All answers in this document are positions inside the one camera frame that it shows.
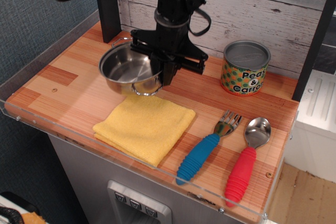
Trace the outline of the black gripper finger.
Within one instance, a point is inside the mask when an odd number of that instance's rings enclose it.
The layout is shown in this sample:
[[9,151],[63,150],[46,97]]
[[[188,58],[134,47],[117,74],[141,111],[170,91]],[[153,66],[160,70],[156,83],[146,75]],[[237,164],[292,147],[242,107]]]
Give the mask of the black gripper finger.
[[151,53],[150,66],[153,75],[164,73],[165,55],[160,53]]
[[169,86],[176,75],[177,71],[181,69],[181,65],[176,62],[166,62],[163,67],[163,86]]

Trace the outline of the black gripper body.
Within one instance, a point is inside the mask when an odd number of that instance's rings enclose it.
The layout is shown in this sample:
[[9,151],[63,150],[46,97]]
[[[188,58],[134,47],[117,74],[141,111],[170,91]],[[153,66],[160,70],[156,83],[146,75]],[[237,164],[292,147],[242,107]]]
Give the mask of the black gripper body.
[[182,22],[171,22],[155,17],[155,30],[134,29],[132,49],[150,57],[151,53],[165,55],[165,62],[176,62],[181,68],[202,74],[208,56],[189,39],[190,17]]

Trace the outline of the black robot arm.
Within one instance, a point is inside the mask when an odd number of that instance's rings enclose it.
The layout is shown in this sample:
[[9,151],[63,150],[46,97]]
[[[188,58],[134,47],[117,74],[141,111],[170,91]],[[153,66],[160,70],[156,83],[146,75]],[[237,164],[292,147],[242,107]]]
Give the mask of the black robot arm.
[[205,3],[206,0],[158,0],[154,12],[156,29],[131,31],[132,49],[149,56],[151,69],[159,75],[163,86],[170,85],[181,68],[203,73],[208,55],[188,35],[194,13],[211,22],[210,16],[200,9]]

